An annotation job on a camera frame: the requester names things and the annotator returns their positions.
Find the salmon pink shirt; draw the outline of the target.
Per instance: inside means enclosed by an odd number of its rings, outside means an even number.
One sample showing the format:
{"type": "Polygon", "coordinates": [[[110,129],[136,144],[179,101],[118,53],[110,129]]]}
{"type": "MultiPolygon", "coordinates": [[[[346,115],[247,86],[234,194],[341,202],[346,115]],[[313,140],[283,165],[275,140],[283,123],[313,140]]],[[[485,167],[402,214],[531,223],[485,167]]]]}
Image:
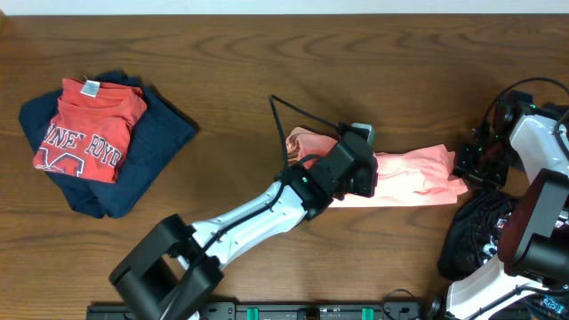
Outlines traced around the salmon pink shirt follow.
{"type": "Polygon", "coordinates": [[[371,198],[346,195],[334,208],[414,207],[455,204],[466,193],[453,175],[455,153],[439,144],[404,154],[377,153],[378,182],[371,198]]]}

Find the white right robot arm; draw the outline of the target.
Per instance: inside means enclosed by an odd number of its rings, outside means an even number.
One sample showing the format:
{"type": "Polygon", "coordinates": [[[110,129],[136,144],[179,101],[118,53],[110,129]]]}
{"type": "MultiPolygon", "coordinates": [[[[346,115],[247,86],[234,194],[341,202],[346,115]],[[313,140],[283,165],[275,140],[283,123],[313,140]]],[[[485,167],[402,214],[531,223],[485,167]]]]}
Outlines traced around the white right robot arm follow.
{"type": "Polygon", "coordinates": [[[516,301],[568,317],[568,113],[512,92],[494,101],[454,174],[477,188],[438,262],[450,286],[429,319],[488,319],[516,301]]]}

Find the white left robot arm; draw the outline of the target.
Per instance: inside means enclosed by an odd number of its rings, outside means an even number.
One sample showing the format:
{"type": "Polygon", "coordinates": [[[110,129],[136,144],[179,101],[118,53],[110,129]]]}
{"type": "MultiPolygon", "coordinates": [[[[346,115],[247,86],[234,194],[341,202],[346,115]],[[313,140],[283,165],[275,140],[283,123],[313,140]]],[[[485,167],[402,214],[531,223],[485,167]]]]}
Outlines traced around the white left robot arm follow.
{"type": "Polygon", "coordinates": [[[116,266],[110,283],[138,319],[190,319],[223,278],[223,269],[264,240],[313,220],[346,194],[371,197],[377,160],[369,124],[341,125],[325,156],[282,170],[260,196],[190,225],[174,214],[156,224],[116,266]]]}

